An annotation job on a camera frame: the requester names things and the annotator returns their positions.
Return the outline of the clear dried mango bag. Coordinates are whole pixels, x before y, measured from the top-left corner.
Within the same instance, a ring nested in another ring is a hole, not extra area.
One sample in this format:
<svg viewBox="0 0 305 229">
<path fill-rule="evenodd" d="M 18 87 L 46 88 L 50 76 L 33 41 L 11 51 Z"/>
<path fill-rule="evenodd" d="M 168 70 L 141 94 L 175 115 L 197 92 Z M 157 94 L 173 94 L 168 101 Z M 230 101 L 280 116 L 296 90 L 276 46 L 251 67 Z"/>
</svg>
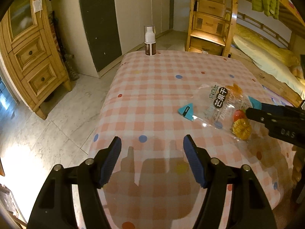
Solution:
<svg viewBox="0 0 305 229">
<path fill-rule="evenodd" d="M 253 132 L 246 110 L 262 108 L 261 102 L 246 95 L 236 83 L 204 84 L 194 93 L 191 103 L 195 122 L 220 129 L 243 141 L 248 141 Z"/>
</svg>

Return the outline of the yellow blanket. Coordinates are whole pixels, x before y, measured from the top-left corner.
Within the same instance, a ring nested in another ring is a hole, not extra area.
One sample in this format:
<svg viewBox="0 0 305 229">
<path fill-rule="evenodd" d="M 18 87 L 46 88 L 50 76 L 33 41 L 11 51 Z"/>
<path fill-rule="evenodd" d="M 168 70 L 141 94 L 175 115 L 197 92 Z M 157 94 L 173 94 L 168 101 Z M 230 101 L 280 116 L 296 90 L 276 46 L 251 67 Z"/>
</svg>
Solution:
<svg viewBox="0 0 305 229">
<path fill-rule="evenodd" d="M 287 67 L 300 65 L 300 57 L 297 57 L 292 51 L 280 48 L 273 42 L 268 42 L 243 25 L 236 24 L 235 36 L 240 36 L 244 40 L 248 40 L 250 43 L 266 50 Z"/>
</svg>

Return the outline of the wooden bunk bed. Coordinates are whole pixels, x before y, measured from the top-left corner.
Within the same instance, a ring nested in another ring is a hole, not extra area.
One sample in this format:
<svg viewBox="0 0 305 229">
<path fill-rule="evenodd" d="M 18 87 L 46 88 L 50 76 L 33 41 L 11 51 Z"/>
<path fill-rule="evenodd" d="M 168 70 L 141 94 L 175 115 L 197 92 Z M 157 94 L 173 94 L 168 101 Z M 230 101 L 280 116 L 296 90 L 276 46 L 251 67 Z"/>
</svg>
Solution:
<svg viewBox="0 0 305 229">
<path fill-rule="evenodd" d="M 291 0 L 278 1 L 278 18 L 252 9 L 252 0 L 238 0 L 237 23 L 298 58 L 304 54 L 304 20 Z"/>
</svg>

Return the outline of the teal triangular wrapper piece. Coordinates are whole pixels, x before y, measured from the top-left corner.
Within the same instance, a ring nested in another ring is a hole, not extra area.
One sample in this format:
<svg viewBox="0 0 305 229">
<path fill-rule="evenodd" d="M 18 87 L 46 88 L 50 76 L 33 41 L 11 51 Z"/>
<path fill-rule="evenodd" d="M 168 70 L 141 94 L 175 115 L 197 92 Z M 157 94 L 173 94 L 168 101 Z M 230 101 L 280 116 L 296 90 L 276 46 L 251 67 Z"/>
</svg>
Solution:
<svg viewBox="0 0 305 229">
<path fill-rule="evenodd" d="M 178 109 L 178 113 L 183 116 L 185 119 L 193 121 L 193 103 L 189 103 L 186 106 L 183 106 Z"/>
</svg>

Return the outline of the pink checkered cushion table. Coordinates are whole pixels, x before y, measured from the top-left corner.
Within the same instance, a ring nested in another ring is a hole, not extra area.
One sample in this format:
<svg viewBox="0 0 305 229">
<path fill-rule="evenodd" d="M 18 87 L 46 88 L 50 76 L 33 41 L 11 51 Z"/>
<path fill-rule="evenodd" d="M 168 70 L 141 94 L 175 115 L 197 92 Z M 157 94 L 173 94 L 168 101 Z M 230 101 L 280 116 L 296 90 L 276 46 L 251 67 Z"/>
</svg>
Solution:
<svg viewBox="0 0 305 229">
<path fill-rule="evenodd" d="M 229 166 L 251 166 L 275 208 L 293 187 L 292 146 L 254 123 L 248 142 L 183 118 L 197 89 L 209 82 L 237 84 L 260 102 L 281 104 L 238 60 L 183 51 L 143 51 L 124 56 L 101 109 L 89 154 L 122 149 L 110 181 L 99 191 L 112 228 L 191 228 L 206 191 L 195 181 L 183 151 L 189 134 L 197 146 Z"/>
</svg>

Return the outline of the wooden stair drawers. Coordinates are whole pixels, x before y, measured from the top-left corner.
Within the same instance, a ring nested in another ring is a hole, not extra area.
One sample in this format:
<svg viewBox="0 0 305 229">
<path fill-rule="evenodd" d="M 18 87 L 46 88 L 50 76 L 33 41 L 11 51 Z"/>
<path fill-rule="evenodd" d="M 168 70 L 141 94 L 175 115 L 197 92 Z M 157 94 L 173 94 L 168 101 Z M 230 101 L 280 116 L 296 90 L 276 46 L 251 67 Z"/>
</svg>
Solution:
<svg viewBox="0 0 305 229">
<path fill-rule="evenodd" d="M 238 0 L 191 0 L 185 50 L 228 57 Z"/>
</svg>

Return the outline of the spray bottle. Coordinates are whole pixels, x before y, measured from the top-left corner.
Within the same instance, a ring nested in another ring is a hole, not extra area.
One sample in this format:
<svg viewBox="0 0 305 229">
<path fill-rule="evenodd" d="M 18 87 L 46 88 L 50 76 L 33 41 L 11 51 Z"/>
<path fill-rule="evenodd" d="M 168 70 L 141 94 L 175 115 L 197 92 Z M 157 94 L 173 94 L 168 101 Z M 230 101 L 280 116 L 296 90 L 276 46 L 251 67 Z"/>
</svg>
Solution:
<svg viewBox="0 0 305 229">
<path fill-rule="evenodd" d="M 156 54 L 156 33 L 154 26 L 144 26 L 145 54 L 153 56 Z"/>
</svg>

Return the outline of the wooden cabinet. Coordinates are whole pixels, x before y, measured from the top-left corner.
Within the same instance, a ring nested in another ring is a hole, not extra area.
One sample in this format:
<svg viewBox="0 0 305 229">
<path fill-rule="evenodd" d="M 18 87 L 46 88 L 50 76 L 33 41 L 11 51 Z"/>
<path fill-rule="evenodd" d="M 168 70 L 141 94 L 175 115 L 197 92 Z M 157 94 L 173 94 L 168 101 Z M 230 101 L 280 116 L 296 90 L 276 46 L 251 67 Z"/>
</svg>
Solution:
<svg viewBox="0 0 305 229">
<path fill-rule="evenodd" d="M 23 102 L 46 119 L 41 104 L 63 85 L 72 90 L 58 52 L 47 0 L 14 0 L 1 20 L 3 67 Z"/>
</svg>

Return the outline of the white wardrobe with holes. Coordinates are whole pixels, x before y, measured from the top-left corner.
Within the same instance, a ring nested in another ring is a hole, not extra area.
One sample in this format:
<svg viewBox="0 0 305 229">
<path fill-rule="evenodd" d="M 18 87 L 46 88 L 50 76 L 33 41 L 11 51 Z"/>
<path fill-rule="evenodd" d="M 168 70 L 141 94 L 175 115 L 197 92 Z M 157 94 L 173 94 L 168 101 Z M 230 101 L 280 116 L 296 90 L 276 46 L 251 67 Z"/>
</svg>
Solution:
<svg viewBox="0 0 305 229">
<path fill-rule="evenodd" d="M 174 0 L 79 0 L 84 30 L 98 77 L 124 54 L 144 44 L 144 27 L 157 36 L 173 28 Z"/>
</svg>

